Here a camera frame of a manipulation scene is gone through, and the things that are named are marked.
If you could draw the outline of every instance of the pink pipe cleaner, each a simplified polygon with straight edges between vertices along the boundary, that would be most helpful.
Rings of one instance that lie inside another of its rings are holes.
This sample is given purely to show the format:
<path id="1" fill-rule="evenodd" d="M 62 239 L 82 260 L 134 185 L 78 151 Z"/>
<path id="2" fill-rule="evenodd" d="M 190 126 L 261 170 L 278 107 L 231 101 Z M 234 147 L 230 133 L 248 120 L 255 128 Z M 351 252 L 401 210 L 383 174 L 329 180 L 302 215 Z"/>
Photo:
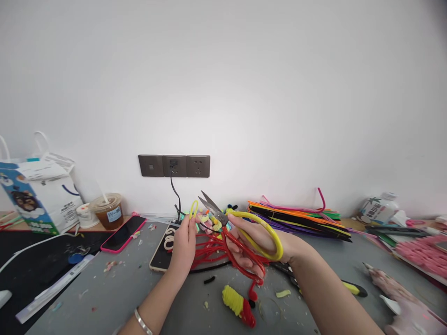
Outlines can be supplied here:
<path id="1" fill-rule="evenodd" d="M 320 208 L 320 209 L 317 209 L 317 210 L 315 210 L 315 209 L 309 209 L 309 208 L 301 208 L 301 207 L 296 207 L 296 208 L 294 208 L 294 207 L 275 206 L 275 205 L 272 205 L 272 204 L 270 203 L 270 201 L 265 197 L 265 195 L 262 195 L 262 197 L 263 197 L 264 199 L 266 199 L 267 202 L 265 202 L 265 201 L 260 201 L 259 203 L 262 204 L 262 205 L 264 205 L 264 206 L 268 206 L 268 207 L 272 207 L 272 208 L 280 209 L 280 210 L 299 211 L 299 212 L 306 212 L 306 213 L 315 213 L 315 214 L 319 214 L 319 213 L 322 213 L 322 212 L 326 209 L 326 201 L 325 201 L 325 198 L 324 198 L 324 196 L 323 196 L 323 193 L 321 193 L 321 189 L 320 189 L 320 188 L 317 188 L 317 189 L 318 189 L 318 192 L 320 193 L 321 201 L 323 202 L 323 208 Z M 327 217 L 327 216 L 324 217 L 324 219 L 335 223 L 334 220 L 330 219 L 330 218 Z"/>

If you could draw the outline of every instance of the small white container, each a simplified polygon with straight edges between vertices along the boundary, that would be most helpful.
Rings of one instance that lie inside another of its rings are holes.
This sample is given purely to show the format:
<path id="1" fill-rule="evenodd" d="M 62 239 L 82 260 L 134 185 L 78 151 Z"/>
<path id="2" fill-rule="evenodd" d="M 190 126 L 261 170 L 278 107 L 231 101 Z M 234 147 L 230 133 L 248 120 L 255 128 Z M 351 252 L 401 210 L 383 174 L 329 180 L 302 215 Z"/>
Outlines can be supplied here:
<path id="1" fill-rule="evenodd" d="M 81 224 L 81 228 L 91 228 L 93 226 L 96 226 L 99 223 L 99 219 L 96 217 L 96 215 L 88 208 L 90 203 L 86 203 L 83 205 L 80 205 L 76 209 L 76 215 L 79 218 L 79 223 Z"/>
<path id="2" fill-rule="evenodd" d="M 384 192 L 379 198 L 369 198 L 357 214 L 357 219 L 367 224 L 386 225 L 399 210 L 394 200 L 397 195 Z"/>

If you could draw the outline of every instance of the smartphone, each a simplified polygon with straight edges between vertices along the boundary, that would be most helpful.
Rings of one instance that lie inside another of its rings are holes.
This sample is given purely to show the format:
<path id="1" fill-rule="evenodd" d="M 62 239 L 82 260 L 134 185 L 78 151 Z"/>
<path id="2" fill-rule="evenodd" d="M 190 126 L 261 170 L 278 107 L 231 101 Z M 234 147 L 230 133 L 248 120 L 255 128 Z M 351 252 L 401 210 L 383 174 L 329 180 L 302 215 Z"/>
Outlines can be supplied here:
<path id="1" fill-rule="evenodd" d="M 172 233 L 169 233 L 169 234 L 166 233 L 169 228 L 173 228 L 175 230 L 178 229 L 177 226 L 173 226 L 173 225 L 169 225 L 166 227 L 163 237 L 160 240 L 160 243 L 158 244 L 158 247 L 155 250 L 154 255 L 152 256 L 152 258 L 149 262 L 149 268 L 152 271 L 166 272 L 166 270 L 169 267 L 169 264 L 171 263 L 172 253 L 168 253 L 164 248 L 164 240 L 165 240 L 166 236 L 172 235 Z"/>
<path id="2" fill-rule="evenodd" d="M 132 239 L 132 235 L 140 230 L 145 223 L 145 218 L 142 218 L 141 216 L 132 216 L 101 245 L 101 251 L 113 254 L 122 252 Z"/>

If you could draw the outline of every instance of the yellow scissor handle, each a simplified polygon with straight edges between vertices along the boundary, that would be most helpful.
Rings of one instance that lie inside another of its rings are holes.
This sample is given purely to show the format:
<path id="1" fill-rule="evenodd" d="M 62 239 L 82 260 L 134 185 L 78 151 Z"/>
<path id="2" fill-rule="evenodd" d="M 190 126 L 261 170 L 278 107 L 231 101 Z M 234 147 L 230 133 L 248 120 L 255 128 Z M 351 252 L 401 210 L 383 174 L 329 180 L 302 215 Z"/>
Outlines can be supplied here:
<path id="1" fill-rule="evenodd" d="M 261 226 L 263 226 L 265 228 L 265 230 L 267 230 L 267 232 L 270 234 L 270 236 L 273 239 L 273 242 L 275 243 L 275 246 L 276 246 L 276 253 L 274 255 L 270 255 L 270 254 L 266 253 L 256 242 L 253 241 L 253 239 L 251 238 L 250 235 L 248 235 L 242 229 L 239 229 L 241 231 L 241 233 L 245 236 L 245 238 L 256 249 L 256 251 L 258 251 L 262 256 L 264 256 L 265 258 L 268 258 L 272 261 L 279 261 L 283 257 L 284 250 L 283 250 L 283 245 L 281 244 L 281 240 L 279 239 L 278 234 L 276 234 L 276 232 L 273 230 L 272 227 L 270 227 L 270 225 L 267 222 L 265 222 L 263 219 L 261 219 L 260 217 L 254 215 L 252 213 L 231 212 L 231 214 L 233 214 L 234 216 L 237 216 L 237 217 L 245 217 L 250 220 L 256 221 Z"/>

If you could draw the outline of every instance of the white cable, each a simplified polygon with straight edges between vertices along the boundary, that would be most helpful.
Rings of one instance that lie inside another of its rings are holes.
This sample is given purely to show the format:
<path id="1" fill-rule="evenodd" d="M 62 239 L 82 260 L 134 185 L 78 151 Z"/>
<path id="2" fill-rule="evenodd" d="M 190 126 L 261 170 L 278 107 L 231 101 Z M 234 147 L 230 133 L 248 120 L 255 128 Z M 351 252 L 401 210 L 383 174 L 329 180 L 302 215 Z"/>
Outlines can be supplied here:
<path id="1" fill-rule="evenodd" d="M 50 148 L 50 144 L 48 143 L 48 138 L 47 138 L 47 136 L 46 136 L 43 132 L 41 132 L 41 131 L 39 131 L 39 130 L 37 130 L 37 131 L 34 132 L 34 140 L 36 141 L 37 147 L 39 148 L 39 151 L 40 151 L 40 155 L 42 156 L 42 155 L 45 153 L 45 151 L 42 150 L 41 144 L 40 144 L 39 141 L 37 140 L 37 136 L 36 136 L 37 134 L 39 134 L 40 136 L 43 137 L 45 143 L 47 144 L 47 149 L 46 149 L 47 151 L 48 151 L 49 148 Z"/>
<path id="2" fill-rule="evenodd" d="M 21 254 L 22 252 L 24 252 L 25 250 L 28 250 L 28 249 L 30 249 L 30 248 L 32 248 L 32 247 L 35 247 L 36 245 L 42 244 L 42 243 L 44 243 L 44 242 L 48 242 L 49 240 L 55 239 L 56 237 L 61 237 L 61 236 L 64 236 L 64 235 L 71 236 L 71 237 L 76 237 L 77 234 L 78 234 L 78 229 L 79 229 L 79 226 L 76 226 L 76 235 L 69 234 L 69 233 L 64 233 L 64 234 L 56 235 L 56 236 L 50 237 L 49 239 L 46 239 L 46 240 L 37 242 L 37 243 L 35 243 L 35 244 L 33 244 L 33 245 L 30 245 L 29 247 L 26 247 L 26 248 L 24 248 L 24 249 L 22 249 L 22 250 L 17 251 L 16 253 L 13 254 L 13 256 L 12 256 L 9 260 L 7 260 L 7 262 L 6 262 L 5 264 L 3 264 L 3 266 L 0 268 L 0 273 L 3 271 L 4 268 L 6 268 L 6 266 L 7 266 L 9 263 L 12 262 L 12 260 L 13 260 L 14 258 L 16 258 L 18 255 L 20 255 L 20 254 Z"/>
<path id="3" fill-rule="evenodd" d="M 9 155 L 9 149 L 8 149 L 8 146 L 6 145 L 6 141 L 5 141 L 5 139 L 3 138 L 3 136 L 1 136 L 0 135 L 0 141 L 3 143 L 3 147 L 5 148 L 5 153 L 6 153 L 6 160 L 8 161 L 8 162 L 10 162 L 11 161 L 11 156 Z"/>

